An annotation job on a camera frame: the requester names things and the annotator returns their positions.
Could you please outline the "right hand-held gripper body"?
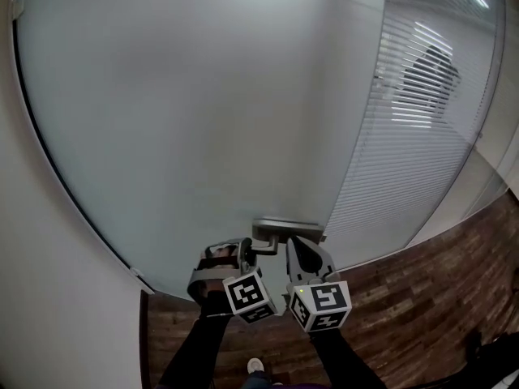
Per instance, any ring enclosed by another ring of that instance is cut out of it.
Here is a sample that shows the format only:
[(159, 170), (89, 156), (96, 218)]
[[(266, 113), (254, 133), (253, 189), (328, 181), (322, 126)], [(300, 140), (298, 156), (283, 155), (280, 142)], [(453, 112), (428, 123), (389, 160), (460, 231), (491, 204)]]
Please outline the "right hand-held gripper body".
[(306, 333), (343, 325), (352, 310), (352, 301), (348, 283), (338, 271), (314, 278), (304, 278), (302, 274), (288, 276), (287, 309)]

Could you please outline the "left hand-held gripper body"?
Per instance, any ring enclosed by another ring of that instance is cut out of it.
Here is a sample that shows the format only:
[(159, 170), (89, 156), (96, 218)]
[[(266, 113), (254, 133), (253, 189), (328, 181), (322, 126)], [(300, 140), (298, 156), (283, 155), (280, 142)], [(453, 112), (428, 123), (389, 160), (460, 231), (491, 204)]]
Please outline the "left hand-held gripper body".
[[(240, 240), (241, 238), (219, 242), (208, 246), (203, 252), (227, 245), (238, 247)], [(228, 298), (232, 315), (239, 317), (243, 322), (257, 323), (277, 314), (277, 309), (262, 281), (262, 276), (259, 277), (256, 272), (241, 273), (238, 268), (233, 272), (223, 272), (214, 278), (213, 274), (208, 271), (199, 271), (197, 267), (191, 274), (187, 292), (198, 305), (201, 306), (207, 298), (208, 286), (219, 284)]]

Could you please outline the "silver door lever handle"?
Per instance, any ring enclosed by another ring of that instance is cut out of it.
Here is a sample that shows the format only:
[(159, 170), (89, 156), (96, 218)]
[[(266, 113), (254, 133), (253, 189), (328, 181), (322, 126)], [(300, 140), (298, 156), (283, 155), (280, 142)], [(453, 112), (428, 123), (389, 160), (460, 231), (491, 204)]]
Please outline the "silver door lever handle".
[(260, 255), (276, 255), (278, 246), (285, 245), (290, 237), (300, 236), (320, 244), (326, 238), (324, 226), (313, 222), (301, 222), (272, 217), (252, 221), (252, 239), (265, 242), (264, 246), (253, 244), (251, 248)]

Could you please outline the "frosted glass door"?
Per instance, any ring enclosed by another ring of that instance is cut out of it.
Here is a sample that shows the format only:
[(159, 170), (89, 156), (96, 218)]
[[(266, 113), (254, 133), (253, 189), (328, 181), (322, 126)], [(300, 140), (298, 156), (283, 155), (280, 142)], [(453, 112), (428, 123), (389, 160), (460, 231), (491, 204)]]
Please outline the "frosted glass door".
[(32, 114), (73, 197), (154, 289), (256, 217), (324, 223), (329, 0), (22, 0)]

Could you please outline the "person's right forearm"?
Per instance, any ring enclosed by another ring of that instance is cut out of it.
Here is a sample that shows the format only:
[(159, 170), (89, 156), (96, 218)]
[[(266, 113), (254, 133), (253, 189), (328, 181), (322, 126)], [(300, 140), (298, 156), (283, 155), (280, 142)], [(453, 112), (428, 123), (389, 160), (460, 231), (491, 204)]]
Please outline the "person's right forearm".
[(388, 389), (338, 328), (309, 333), (332, 389)]

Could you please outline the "person's left forearm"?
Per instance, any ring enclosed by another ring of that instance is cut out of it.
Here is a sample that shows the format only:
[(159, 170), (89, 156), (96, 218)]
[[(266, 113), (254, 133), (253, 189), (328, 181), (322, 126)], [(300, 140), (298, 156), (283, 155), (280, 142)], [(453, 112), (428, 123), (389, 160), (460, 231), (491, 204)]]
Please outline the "person's left forearm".
[(231, 318), (225, 292), (208, 292), (198, 319), (154, 389), (209, 389)]

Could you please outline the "person's left hand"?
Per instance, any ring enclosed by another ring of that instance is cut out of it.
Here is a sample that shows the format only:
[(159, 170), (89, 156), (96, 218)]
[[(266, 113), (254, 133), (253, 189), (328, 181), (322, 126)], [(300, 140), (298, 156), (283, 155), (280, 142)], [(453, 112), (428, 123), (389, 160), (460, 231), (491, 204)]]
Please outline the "person's left hand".
[(202, 253), (197, 269), (208, 271), (216, 278), (223, 272), (235, 271), (238, 265), (238, 248), (234, 245), (217, 247), (214, 250), (207, 249)]

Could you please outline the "person's left leg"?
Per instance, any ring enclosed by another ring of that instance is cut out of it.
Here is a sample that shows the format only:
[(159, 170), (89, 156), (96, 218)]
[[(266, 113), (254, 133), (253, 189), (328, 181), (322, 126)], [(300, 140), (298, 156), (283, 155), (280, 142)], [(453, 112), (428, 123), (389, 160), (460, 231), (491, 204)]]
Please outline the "person's left leg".
[(262, 370), (257, 370), (248, 374), (240, 389), (271, 389), (271, 387), (270, 376)]

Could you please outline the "person's purple garment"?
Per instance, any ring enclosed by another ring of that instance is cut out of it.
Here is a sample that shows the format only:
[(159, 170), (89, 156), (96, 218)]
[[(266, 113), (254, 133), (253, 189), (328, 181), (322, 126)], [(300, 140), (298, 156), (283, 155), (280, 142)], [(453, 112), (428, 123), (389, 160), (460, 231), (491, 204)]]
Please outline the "person's purple garment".
[[(157, 385), (153, 389), (173, 389), (170, 386)], [(300, 384), (300, 385), (272, 385), (269, 389), (330, 389), (317, 384)]]

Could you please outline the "glass partition panel with blinds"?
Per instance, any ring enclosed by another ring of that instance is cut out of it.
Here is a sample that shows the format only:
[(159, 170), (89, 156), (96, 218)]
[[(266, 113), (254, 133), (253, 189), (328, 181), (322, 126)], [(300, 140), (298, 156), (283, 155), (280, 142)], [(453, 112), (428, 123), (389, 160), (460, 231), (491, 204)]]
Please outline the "glass partition panel with blinds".
[(507, 189), (519, 195), (519, 11), (508, 9), (497, 84), (477, 142), (412, 246), (445, 232)]
[(384, 0), (362, 124), (325, 247), (340, 269), (409, 246), (467, 165), (504, 51), (505, 0)]

